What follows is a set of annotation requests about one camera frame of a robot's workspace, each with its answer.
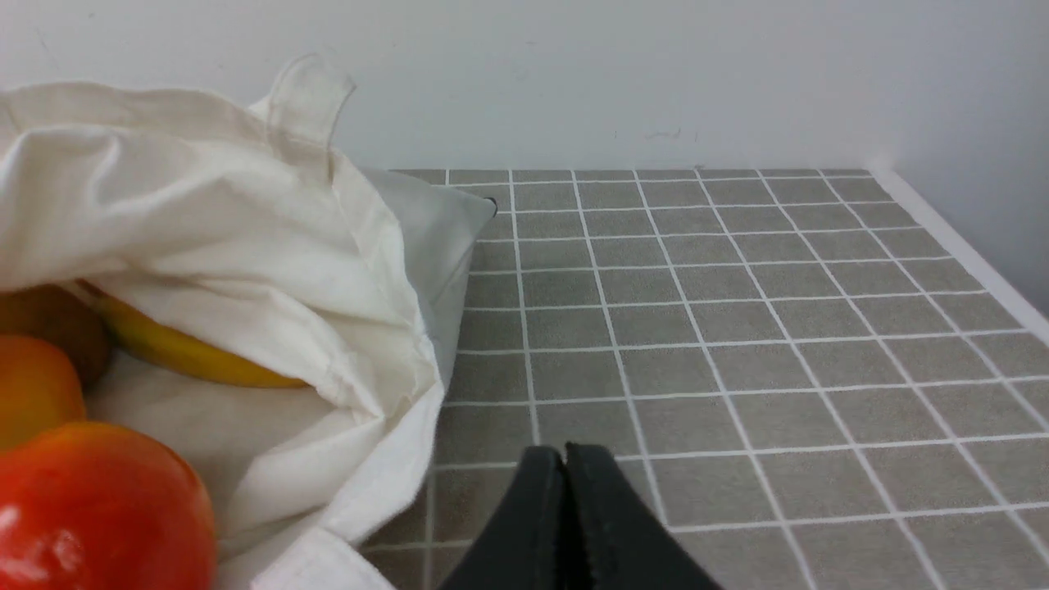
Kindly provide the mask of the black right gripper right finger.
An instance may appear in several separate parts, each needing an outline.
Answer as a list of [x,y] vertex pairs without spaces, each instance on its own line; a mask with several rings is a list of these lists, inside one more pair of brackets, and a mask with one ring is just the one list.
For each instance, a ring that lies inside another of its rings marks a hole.
[[593,589],[720,589],[671,538],[600,445],[565,446]]

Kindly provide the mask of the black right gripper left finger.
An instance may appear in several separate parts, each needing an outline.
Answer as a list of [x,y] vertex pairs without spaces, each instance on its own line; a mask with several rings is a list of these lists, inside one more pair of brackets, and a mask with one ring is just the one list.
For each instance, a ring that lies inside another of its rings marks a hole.
[[501,503],[441,588],[564,588],[564,469],[561,455],[554,448],[524,448]]

